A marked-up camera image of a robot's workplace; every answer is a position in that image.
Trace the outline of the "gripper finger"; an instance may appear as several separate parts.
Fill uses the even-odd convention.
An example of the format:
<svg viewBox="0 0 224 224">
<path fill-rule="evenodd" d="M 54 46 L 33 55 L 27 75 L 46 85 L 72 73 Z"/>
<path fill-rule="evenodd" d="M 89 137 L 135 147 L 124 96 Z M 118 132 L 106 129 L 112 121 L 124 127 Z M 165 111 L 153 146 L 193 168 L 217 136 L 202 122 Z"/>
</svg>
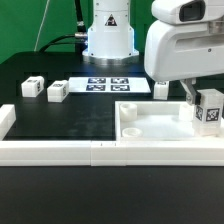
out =
<svg viewBox="0 0 224 224">
<path fill-rule="evenodd" d="M 194 88 L 196 84 L 195 79 L 183 79 L 180 81 L 183 89 L 186 92 L 186 101 L 189 105 L 199 105 L 201 101 L 201 94 Z"/>
</svg>

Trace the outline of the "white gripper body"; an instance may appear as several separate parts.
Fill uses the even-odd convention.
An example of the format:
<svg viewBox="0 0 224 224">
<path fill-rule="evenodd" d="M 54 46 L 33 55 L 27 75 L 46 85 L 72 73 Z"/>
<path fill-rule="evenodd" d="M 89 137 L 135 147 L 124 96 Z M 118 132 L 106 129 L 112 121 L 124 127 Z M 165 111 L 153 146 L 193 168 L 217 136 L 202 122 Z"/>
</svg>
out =
<svg viewBox="0 0 224 224">
<path fill-rule="evenodd" d="M 224 34 L 211 34 L 207 23 L 157 20 L 147 33 L 144 68 L 157 82 L 224 73 Z"/>
</svg>

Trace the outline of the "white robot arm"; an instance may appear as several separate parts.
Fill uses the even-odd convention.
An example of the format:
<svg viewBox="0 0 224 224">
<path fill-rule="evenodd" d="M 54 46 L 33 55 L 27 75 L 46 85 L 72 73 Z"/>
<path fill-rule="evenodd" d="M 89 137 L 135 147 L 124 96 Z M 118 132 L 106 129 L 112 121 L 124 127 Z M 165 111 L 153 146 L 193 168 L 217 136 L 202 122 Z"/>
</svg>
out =
<svg viewBox="0 0 224 224">
<path fill-rule="evenodd" d="M 144 69 L 156 82 L 181 82 L 188 102 L 199 104 L 198 77 L 224 73 L 224 0 L 154 0 Z M 93 0 L 93 23 L 83 59 L 122 64 L 139 55 L 130 26 L 130 0 Z"/>
</svg>

